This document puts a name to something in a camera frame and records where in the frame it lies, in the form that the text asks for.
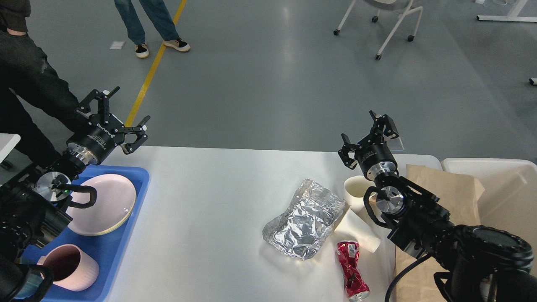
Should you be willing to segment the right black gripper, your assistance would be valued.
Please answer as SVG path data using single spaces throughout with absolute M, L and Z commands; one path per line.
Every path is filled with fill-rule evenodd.
M 360 166 L 364 177 L 368 180 L 375 180 L 382 173 L 399 174 L 397 162 L 386 144 L 389 140 L 400 138 L 399 130 L 389 115 L 378 115 L 372 110 L 369 114 L 373 119 L 369 133 L 369 143 L 372 145 L 360 147 L 360 143 L 351 143 L 349 137 L 342 133 L 343 145 L 338 155 L 345 167 L 354 170 Z M 350 157 L 350 153 L 355 154 L 355 158 Z

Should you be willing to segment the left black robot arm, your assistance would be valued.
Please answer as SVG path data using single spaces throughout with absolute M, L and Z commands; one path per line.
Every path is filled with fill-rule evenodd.
M 131 154 L 148 139 L 145 116 L 127 127 L 110 113 L 109 99 L 119 91 L 92 90 L 77 111 L 86 124 L 67 140 L 67 149 L 50 166 L 25 167 L 1 186 L 1 300 L 17 302 L 33 273 L 42 275 L 34 293 L 24 302 L 41 301 L 52 286 L 52 270 L 40 264 L 17 262 L 29 245 L 43 248 L 72 221 L 68 208 L 86 209 L 96 203 L 96 189 L 73 184 L 88 166 L 98 166 L 120 147 Z

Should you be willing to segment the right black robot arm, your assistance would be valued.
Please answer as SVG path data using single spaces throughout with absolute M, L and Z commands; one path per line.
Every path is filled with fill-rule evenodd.
M 371 220 L 390 229 L 388 239 L 415 258 L 391 282 L 384 300 L 390 300 L 403 276 L 433 258 L 444 269 L 433 278 L 448 302 L 535 302 L 531 245 L 497 228 L 454 225 L 436 195 L 399 174 L 387 145 L 399 137 L 393 119 L 369 113 L 373 125 L 368 135 L 353 144 L 342 134 L 338 155 L 347 168 L 360 167 L 373 182 L 363 197 Z

